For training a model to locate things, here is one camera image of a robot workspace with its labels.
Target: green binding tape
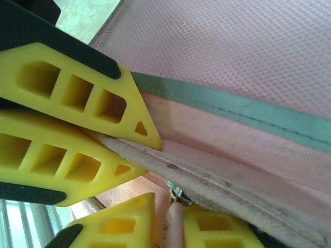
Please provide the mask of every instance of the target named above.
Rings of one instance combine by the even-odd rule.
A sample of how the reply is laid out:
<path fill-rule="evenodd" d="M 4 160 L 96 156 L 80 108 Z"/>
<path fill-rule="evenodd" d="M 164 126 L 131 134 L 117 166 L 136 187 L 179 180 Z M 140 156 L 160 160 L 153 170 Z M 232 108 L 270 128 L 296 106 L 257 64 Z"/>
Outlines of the green binding tape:
<path fill-rule="evenodd" d="M 331 151 L 331 120 L 188 82 L 132 72 L 140 91 L 183 103 L 321 151 Z"/>

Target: black rubber pad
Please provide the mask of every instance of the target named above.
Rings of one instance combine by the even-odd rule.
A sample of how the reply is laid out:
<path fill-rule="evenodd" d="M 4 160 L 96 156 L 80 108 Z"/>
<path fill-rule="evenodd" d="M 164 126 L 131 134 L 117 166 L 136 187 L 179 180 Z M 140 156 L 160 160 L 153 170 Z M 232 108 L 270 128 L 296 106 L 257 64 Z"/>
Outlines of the black rubber pad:
<path fill-rule="evenodd" d="M 62 229 L 45 248 L 69 248 L 82 230 L 82 224 L 75 224 Z"/>
<path fill-rule="evenodd" d="M 0 20 L 0 51 L 40 42 L 112 79 L 121 77 L 115 60 L 11 1 L 0 0 Z"/>
<path fill-rule="evenodd" d="M 54 205 L 64 201 L 67 198 L 67 194 L 56 190 L 0 182 L 0 198 L 20 202 Z"/>

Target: pink mesh fabric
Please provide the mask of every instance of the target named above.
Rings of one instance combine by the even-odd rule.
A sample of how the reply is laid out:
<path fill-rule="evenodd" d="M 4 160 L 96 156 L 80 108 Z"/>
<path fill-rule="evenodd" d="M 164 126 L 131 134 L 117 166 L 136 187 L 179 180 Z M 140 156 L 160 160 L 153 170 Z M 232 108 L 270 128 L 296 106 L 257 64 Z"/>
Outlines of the pink mesh fabric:
<path fill-rule="evenodd" d="M 93 46 L 130 70 L 331 117 L 329 0 L 123 0 Z"/>

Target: stitching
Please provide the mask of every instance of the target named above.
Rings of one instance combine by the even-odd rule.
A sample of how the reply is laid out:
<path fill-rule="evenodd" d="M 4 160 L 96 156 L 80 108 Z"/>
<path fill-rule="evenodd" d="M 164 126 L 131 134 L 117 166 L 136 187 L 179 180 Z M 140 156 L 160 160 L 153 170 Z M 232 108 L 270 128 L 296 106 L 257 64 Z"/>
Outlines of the stitching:
<path fill-rule="evenodd" d="M 234 115 L 237 115 L 237 116 L 240 116 L 240 117 L 244 117 L 246 119 L 250 119 L 250 120 L 254 120 L 254 121 L 257 121 L 257 122 L 260 122 L 262 124 L 266 124 L 266 125 L 269 125 L 269 126 L 272 126 L 274 128 L 279 128 L 279 129 L 282 129 L 282 130 L 285 130 L 287 132 L 290 132 L 290 133 L 294 133 L 296 135 L 299 135 L 301 137 L 305 137 L 305 138 L 309 138 L 310 140 L 312 141 L 316 141 L 316 142 L 320 142 L 320 143 L 323 143 L 325 145 L 328 145 L 328 146 L 331 146 L 331 143 L 328 142 L 328 141 L 324 141 L 324 140 L 321 140 L 321 139 L 318 139 L 318 138 L 314 138 L 312 136 L 309 136 L 307 134 L 302 134 L 302 133 L 299 133 L 299 132 L 296 132 L 296 131 L 293 131 L 293 130 L 290 130 L 290 129 L 287 129 L 287 128 L 284 128 L 282 126 L 278 126 L 278 125 L 275 125 L 275 124 L 272 124 L 272 123 L 269 123 L 269 122 L 266 122 L 266 121 L 263 121 L 263 120 L 260 120 L 260 119 L 257 119 L 257 118 L 254 118 L 254 117 L 250 117 L 250 116 L 246 116 L 246 115 L 242 115 L 242 114 L 239 114 L 237 112 L 234 112 L 234 111 L 231 111 L 231 110 L 225 110 L 221 107 L 218 107 L 218 106 L 214 106 L 212 104 L 208 104 L 208 103 L 205 103 L 205 102 L 201 102 L 201 101 L 198 101 L 198 100 L 194 100 L 194 99 L 191 99 L 191 98 L 188 98 L 188 97 L 184 97 L 184 96 L 181 96 L 181 95 L 177 95 L 177 94 L 173 94 L 173 93 L 169 93 L 169 92 L 165 92 L 165 91 L 162 91 L 162 90 L 157 90 L 157 89 L 153 89 L 153 88 L 149 88 L 149 87 L 145 87 L 143 86 L 142 87 L 143 89 L 149 89 L 151 91 L 154 91 L 154 92 L 158 92 L 158 93 L 162 93 L 162 94 L 165 94 L 165 95 L 169 95 L 169 96 L 175 96 L 175 97 L 180 97 L 184 100 L 188 100 L 188 101 L 191 101 L 191 102 L 195 102 L 195 103 L 198 103 L 198 104 L 202 104 L 202 105 L 205 105 L 205 106 L 209 106 L 213 109 L 217 109 L 217 110 L 221 110 L 221 111 L 224 111 L 224 112 L 228 112 L 230 114 L 234 114 Z"/>

